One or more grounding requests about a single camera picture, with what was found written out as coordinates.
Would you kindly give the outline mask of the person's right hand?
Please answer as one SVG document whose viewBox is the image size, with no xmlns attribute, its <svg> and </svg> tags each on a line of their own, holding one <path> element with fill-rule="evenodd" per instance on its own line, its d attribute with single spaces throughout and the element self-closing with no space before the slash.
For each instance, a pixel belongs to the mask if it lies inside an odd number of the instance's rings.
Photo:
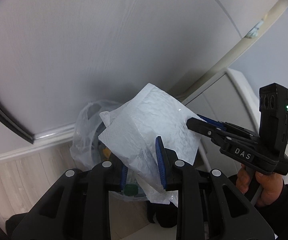
<svg viewBox="0 0 288 240">
<path fill-rule="evenodd" d="M 272 173 L 269 176 L 263 175 L 260 172 L 256 172 L 253 178 L 256 178 L 257 182 L 262 187 L 261 196 L 257 200 L 259 206 L 270 205 L 275 202 L 282 190 L 283 190 L 283 177 L 280 174 Z M 237 173 L 236 187 L 245 194 L 251 182 L 250 174 L 246 170 L 245 165 L 241 165 L 239 172 Z"/>
</svg>

